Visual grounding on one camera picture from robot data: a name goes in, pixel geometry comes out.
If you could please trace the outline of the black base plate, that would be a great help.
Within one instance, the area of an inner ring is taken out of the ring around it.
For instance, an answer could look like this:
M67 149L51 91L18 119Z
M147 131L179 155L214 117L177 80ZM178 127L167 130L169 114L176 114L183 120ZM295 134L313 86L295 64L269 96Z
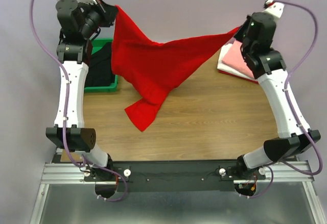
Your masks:
M129 192L234 191L237 181L264 180L258 170L243 175L237 172L236 160L115 161L113 170L120 175L118 190Z

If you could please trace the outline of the pink folded t shirt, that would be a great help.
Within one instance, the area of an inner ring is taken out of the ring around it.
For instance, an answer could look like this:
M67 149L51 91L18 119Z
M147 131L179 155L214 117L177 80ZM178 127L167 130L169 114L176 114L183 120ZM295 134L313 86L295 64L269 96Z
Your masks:
M241 42L235 40L222 58L222 62L247 77L255 79L252 71L249 69L242 57L241 45Z

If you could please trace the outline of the green plastic bin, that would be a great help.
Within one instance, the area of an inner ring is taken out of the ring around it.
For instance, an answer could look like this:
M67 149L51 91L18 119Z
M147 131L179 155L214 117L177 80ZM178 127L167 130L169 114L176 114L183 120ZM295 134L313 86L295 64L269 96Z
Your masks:
M84 92L115 92L118 76L111 70L112 39L103 38L92 41L92 55L89 61Z

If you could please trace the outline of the red t shirt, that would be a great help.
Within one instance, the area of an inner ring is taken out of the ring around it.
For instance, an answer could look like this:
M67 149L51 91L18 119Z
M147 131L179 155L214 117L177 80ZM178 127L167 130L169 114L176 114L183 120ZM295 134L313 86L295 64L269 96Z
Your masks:
M112 42L111 69L132 84L141 99L125 109L143 132L155 120L169 93L181 85L238 31L158 43L149 39L118 8Z
M247 80L247 81L250 81L250 82L255 83L255 84L259 84L256 80L253 80L253 79L250 79L250 78L244 78L244 77L238 76L236 74L228 73L228 72L225 72L225 71L222 71L222 70L219 70L219 69L218 69L218 72L222 73L222 74L225 74L225 75L235 77L235 78L239 78L239 79L242 79L242 80Z

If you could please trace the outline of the aluminium frame rail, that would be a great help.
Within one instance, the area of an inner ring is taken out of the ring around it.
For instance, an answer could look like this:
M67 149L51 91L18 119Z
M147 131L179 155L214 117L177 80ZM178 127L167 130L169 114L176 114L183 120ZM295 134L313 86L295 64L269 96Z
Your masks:
M269 182L274 176L274 182L313 182L314 177L301 174L283 163L276 163L268 169L265 167L265 178L262 182ZM46 164L43 169L41 182L43 184L79 184L98 182L95 177L80 171L69 163Z

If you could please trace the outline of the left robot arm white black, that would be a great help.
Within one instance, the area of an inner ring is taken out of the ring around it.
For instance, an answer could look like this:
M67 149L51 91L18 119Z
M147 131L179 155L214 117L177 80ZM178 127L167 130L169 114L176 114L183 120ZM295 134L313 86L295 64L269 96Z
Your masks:
M96 131L84 126L84 85L92 53L91 36L100 27L113 25L118 9L102 0L82 3L59 0L57 18L61 25L56 60L59 62L61 85L57 115L46 137L67 154L75 152L87 165L87 173L102 180L118 179L113 161L96 143Z

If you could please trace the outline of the black t shirt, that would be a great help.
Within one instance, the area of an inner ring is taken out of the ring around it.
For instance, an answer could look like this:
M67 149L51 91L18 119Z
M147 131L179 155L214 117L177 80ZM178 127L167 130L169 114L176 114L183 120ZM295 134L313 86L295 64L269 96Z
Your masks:
M111 42L105 43L91 55L85 88L107 87L114 81L111 70Z

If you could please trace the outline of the white folded t shirt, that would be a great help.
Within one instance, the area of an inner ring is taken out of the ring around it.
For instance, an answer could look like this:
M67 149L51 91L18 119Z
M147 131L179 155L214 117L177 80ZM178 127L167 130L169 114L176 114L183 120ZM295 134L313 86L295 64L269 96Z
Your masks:
M222 71L225 71L228 73L236 74L236 75L244 77L244 78L250 78L222 62L222 58L229 51L231 46L232 46L232 43L228 43L228 44L222 46L222 48L220 50L219 58L218 58L217 70L219 69L219 70L222 70Z

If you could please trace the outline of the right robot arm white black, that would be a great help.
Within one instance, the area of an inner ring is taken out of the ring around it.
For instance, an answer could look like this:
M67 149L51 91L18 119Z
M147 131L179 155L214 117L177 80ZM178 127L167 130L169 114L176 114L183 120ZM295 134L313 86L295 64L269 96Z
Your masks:
M277 125L278 137L237 158L240 175L261 166L296 156L315 147L321 135L302 117L288 83L286 64L280 52L271 48L276 22L271 14L256 12L235 34L242 43L241 55L264 90Z

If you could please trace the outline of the red folded t shirt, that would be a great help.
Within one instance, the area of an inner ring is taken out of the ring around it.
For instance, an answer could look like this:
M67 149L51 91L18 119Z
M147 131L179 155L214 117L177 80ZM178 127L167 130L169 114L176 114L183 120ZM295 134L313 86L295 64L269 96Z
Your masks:
M253 80L253 79L250 79L250 78L244 78L244 77L238 76L236 74L228 73L228 72L225 72L225 71L222 71L222 70L219 70L219 69L218 69L218 72L222 73L222 74L225 74L225 75L235 77L235 78L239 78L239 79L242 79L242 80L247 80L247 81L250 81L250 82L255 83L255 84L259 84L256 80Z

